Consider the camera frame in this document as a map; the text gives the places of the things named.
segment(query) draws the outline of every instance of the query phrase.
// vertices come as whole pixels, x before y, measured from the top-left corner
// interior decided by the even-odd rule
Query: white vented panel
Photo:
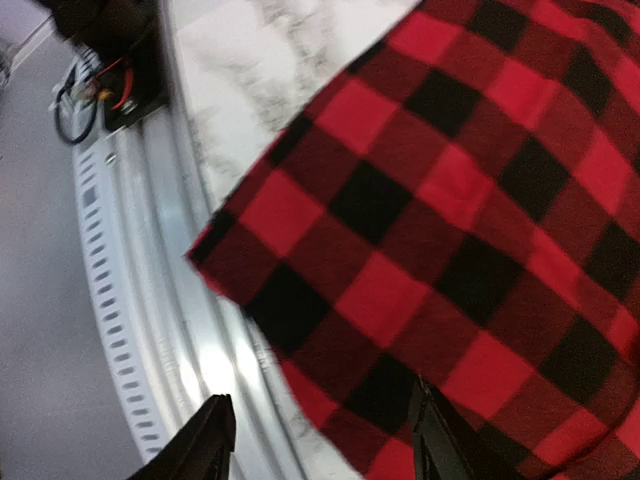
[[[74,150],[76,202],[85,269],[107,362],[123,411],[140,454],[151,460],[169,441],[152,394],[129,318],[126,273],[120,262],[117,225],[113,223],[113,192],[106,160],[108,139],[87,150]]]

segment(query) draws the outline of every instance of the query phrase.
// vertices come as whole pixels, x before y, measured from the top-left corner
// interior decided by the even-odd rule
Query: marble countertop
[[[187,114],[215,208],[311,97],[417,3],[172,1]],[[268,352],[262,364],[279,370]],[[276,403],[310,480],[360,479],[278,383]]]

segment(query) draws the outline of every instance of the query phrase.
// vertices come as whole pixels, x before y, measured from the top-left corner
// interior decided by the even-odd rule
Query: red and black plaid fabric
[[[640,479],[640,10],[434,0],[335,78],[190,252],[368,479],[416,374],[527,478]]]

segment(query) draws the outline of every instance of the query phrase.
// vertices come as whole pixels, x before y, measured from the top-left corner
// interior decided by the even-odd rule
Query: red wire
[[[124,91],[122,92],[122,98],[118,103],[116,103],[111,110],[118,110],[124,106],[129,97],[131,96],[131,92],[133,91],[133,69],[127,68],[127,71],[124,73]]]
[[[107,68],[105,68],[104,70],[102,70],[100,73],[97,73],[93,78],[98,78],[102,75],[104,75],[105,73],[107,73],[109,70],[111,70],[113,67],[115,67],[116,65],[118,65],[121,61],[122,61],[123,57],[120,57],[118,60],[116,60],[115,62],[113,62],[111,65],[109,65]]]

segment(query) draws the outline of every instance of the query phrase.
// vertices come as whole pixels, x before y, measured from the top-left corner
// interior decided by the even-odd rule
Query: white wall
[[[118,480],[142,465],[82,264],[71,152],[47,107],[54,36],[0,96],[0,457],[6,480]]]
[[[18,46],[49,16],[31,0],[0,0],[0,39]]]

